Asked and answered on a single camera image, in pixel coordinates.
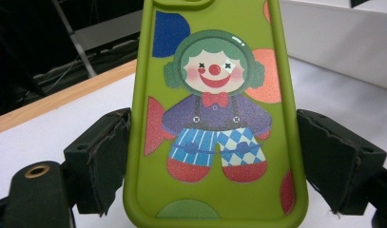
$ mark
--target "clown illustration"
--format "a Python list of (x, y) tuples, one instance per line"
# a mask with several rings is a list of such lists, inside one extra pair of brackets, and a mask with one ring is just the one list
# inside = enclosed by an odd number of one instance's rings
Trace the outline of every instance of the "clown illustration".
[(194, 33), (180, 43), (164, 76), (169, 87), (191, 93), (162, 117), (169, 139), (176, 136), (167, 159), (169, 174), (185, 182), (202, 180), (218, 146), (230, 180), (258, 180), (267, 169), (259, 141), (268, 138), (271, 117), (242, 95), (264, 79), (264, 67), (246, 43), (221, 30)]

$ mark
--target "headphones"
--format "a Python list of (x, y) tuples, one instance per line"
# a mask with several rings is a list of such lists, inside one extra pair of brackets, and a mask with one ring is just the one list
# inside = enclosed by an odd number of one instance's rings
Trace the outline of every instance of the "headphones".
[[(235, 46), (242, 53), (242, 56), (246, 60), (247, 68), (244, 71), (245, 82), (239, 89), (230, 92), (230, 95), (243, 93), (249, 87), (257, 88), (263, 85), (264, 66), (255, 60), (255, 57), (253, 56), (252, 50), (249, 48), (249, 46), (247, 46), (240, 38), (229, 32), (222, 30), (203, 30), (193, 33), (185, 38), (175, 51), (174, 61), (164, 66), (164, 77), (167, 86), (171, 88), (178, 88), (180, 86), (190, 88), (185, 83), (184, 76), (181, 73), (181, 69), (184, 67), (181, 66), (182, 58), (192, 45), (207, 39), (220, 39)], [(196, 90), (193, 90), (192, 92), (197, 95), (201, 94), (201, 92)]]

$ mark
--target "red bow tie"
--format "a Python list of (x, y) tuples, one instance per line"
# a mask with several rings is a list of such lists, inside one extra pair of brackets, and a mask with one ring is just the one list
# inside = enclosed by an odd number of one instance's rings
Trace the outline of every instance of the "red bow tie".
[(219, 94), (212, 94), (209, 92), (203, 93), (203, 105), (205, 107), (218, 104), (219, 106), (226, 107), (228, 105), (228, 93), (222, 92)]

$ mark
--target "red circle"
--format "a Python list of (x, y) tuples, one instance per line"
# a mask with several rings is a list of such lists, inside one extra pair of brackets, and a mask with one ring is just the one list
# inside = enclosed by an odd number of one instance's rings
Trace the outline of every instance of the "red circle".
[(209, 68), (210, 74), (217, 76), (221, 73), (221, 68), (218, 65), (211, 65)]

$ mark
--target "checkered pants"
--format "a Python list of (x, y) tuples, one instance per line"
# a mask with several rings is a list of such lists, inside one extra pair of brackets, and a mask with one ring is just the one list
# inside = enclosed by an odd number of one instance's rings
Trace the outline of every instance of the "checkered pants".
[(220, 146), (222, 165), (237, 166), (265, 161), (261, 144), (249, 128), (227, 131), (206, 131), (185, 128), (172, 145), (169, 158), (200, 166), (211, 166)]

